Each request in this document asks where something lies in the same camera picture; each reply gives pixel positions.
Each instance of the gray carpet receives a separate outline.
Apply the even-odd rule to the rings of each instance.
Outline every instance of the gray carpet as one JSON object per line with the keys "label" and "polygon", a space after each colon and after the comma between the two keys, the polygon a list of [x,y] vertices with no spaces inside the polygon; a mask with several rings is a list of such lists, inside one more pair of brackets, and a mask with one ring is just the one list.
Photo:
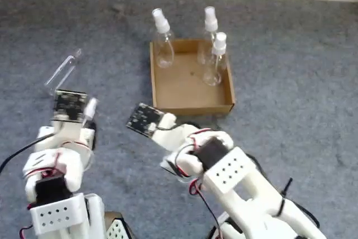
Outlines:
{"label": "gray carpet", "polygon": [[[111,5],[116,3],[119,12]],[[100,100],[95,164],[82,190],[124,213],[138,238],[204,238],[213,219],[158,163],[164,151],[124,126],[151,102],[151,10],[162,7],[179,38],[201,33],[216,7],[228,34],[237,104],[221,126],[254,154],[277,188],[321,221],[328,238],[358,232],[357,4],[292,0],[0,0],[0,160],[32,141],[51,117],[43,82],[76,47],[68,87]],[[30,223],[21,169],[0,177],[0,238]],[[207,194],[215,213],[220,205]],[[32,232],[27,238],[34,238]]]}

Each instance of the bracket hole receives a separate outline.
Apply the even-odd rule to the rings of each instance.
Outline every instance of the bracket hole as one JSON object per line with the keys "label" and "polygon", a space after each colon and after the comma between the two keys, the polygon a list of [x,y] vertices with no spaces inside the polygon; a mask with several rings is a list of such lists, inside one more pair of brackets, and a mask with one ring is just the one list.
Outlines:
{"label": "bracket hole", "polygon": [[39,160],[38,162],[35,162],[32,166],[36,166],[38,165],[40,162],[42,162],[43,160]]}
{"label": "bracket hole", "polygon": [[46,154],[42,154],[40,156],[38,156],[35,160],[41,159],[42,157],[44,157]]}

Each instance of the white plastic bracket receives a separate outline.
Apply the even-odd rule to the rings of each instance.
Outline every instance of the white plastic bracket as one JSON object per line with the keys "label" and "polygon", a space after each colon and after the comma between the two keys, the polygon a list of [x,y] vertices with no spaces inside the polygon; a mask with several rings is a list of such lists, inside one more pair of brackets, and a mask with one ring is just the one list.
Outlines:
{"label": "white plastic bracket", "polygon": [[82,232],[88,232],[87,210],[82,193],[66,200],[34,207],[30,209],[30,213],[36,235],[43,235],[81,223],[83,223],[81,225]]}
{"label": "white plastic bracket", "polygon": [[235,147],[204,173],[204,185],[218,194],[225,194],[255,169],[250,158]]}
{"label": "white plastic bracket", "polygon": [[107,239],[130,239],[127,230],[124,227],[123,221],[115,219],[112,225],[107,230]]}

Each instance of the cardboard box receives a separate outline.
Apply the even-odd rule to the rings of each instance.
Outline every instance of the cardboard box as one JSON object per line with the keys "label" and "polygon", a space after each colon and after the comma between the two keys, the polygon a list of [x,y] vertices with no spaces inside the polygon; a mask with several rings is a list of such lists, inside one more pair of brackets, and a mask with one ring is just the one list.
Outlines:
{"label": "cardboard box", "polygon": [[230,65],[222,83],[209,86],[202,81],[204,67],[197,62],[199,40],[175,40],[174,63],[157,66],[154,44],[150,44],[153,106],[175,115],[227,114],[235,104]]}

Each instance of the black wire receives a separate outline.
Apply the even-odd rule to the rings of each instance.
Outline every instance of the black wire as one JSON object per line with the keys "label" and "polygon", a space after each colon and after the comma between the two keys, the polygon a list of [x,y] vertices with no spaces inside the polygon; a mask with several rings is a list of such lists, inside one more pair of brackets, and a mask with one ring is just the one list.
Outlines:
{"label": "black wire", "polygon": [[[270,184],[272,184],[271,181],[269,180],[269,178],[267,177],[267,174],[266,174],[265,171],[263,170],[262,166],[261,166],[260,163],[258,162],[258,160],[257,160],[254,156],[252,156],[251,154],[246,153],[246,156],[249,157],[249,158],[255,163],[255,165],[257,166],[257,169],[259,170],[259,172],[262,173],[262,175],[264,176],[264,178],[265,178]],[[287,192],[287,189],[288,189],[288,187],[290,186],[291,182],[292,182],[292,179],[290,178],[289,183],[286,185],[286,187],[285,187],[285,189],[284,189],[284,191],[283,191],[283,192],[284,192],[284,193],[283,193],[284,196],[286,196],[286,193],[285,193],[285,192]],[[282,213],[283,207],[284,207],[284,205],[285,205],[285,203],[284,203],[285,197],[284,197],[284,196],[282,196],[282,203],[281,203],[281,206],[280,206],[280,209],[279,209],[279,213]],[[305,213],[307,216],[309,216],[309,218],[314,222],[314,224],[316,225],[317,228],[320,228],[321,225],[320,225],[318,219],[317,219],[309,210],[307,210],[306,208],[304,208],[302,205],[300,205],[299,203],[297,203],[297,202],[295,202],[295,201],[292,201],[292,202],[293,202],[303,213]]]}
{"label": "black wire", "polygon": [[49,138],[49,137],[53,137],[55,135],[55,133],[51,133],[51,134],[47,134],[44,135],[43,137],[40,137],[38,139],[36,139],[35,141],[31,142],[30,144],[24,146],[23,148],[21,148],[19,151],[15,152],[14,154],[10,155],[9,157],[7,157],[5,159],[5,161],[2,162],[1,166],[0,166],[0,174],[2,173],[2,171],[4,170],[5,166],[9,163],[9,161],[11,159],[13,159],[14,157],[16,157],[17,155],[19,155],[21,152],[27,150],[28,148],[32,147],[33,145]]}
{"label": "black wire", "polygon": [[217,217],[215,216],[214,212],[212,211],[212,209],[210,208],[210,205],[207,203],[207,201],[205,200],[204,196],[202,195],[201,191],[198,190],[197,192],[195,193],[191,193],[189,191],[190,195],[196,195],[196,194],[199,194],[201,200],[204,202],[204,204],[206,205],[206,207],[208,208],[210,214],[213,216],[214,220],[215,220],[215,223],[216,223],[216,228],[218,229],[218,231],[220,231],[220,224],[219,224],[219,221],[217,219]]}
{"label": "black wire", "polygon": [[179,154],[180,154],[184,149],[186,149],[187,147],[191,147],[191,146],[195,146],[195,145],[194,145],[194,144],[188,144],[188,145],[182,147],[182,148],[178,151],[178,153],[176,154],[175,159],[174,159],[174,165],[175,165],[175,167],[178,167],[177,159],[178,159]]}
{"label": "black wire", "polygon": [[263,177],[268,181],[269,181],[269,177],[267,176],[267,174],[265,173],[265,171],[263,170],[262,166],[260,165],[260,163],[258,162],[258,160],[252,156],[251,154],[246,153],[246,156],[249,157],[257,166],[257,169],[259,170],[260,173],[262,173]]}
{"label": "black wire", "polygon": [[173,126],[171,126],[170,128],[163,128],[163,127],[158,127],[157,126],[157,130],[160,130],[160,131],[171,131],[171,130],[174,130],[174,129],[176,129],[176,128],[178,128],[180,125],[177,125],[177,124],[175,124],[175,125],[173,125]]}
{"label": "black wire", "polygon": [[318,219],[314,216],[314,214],[312,214],[310,211],[308,211],[307,209],[305,209],[302,205],[300,205],[299,203],[296,203],[295,201],[293,201],[293,203],[302,210],[303,213],[305,213],[307,216],[309,216],[312,221],[314,222],[314,224],[317,226],[317,228],[321,227],[321,224],[319,223]]}

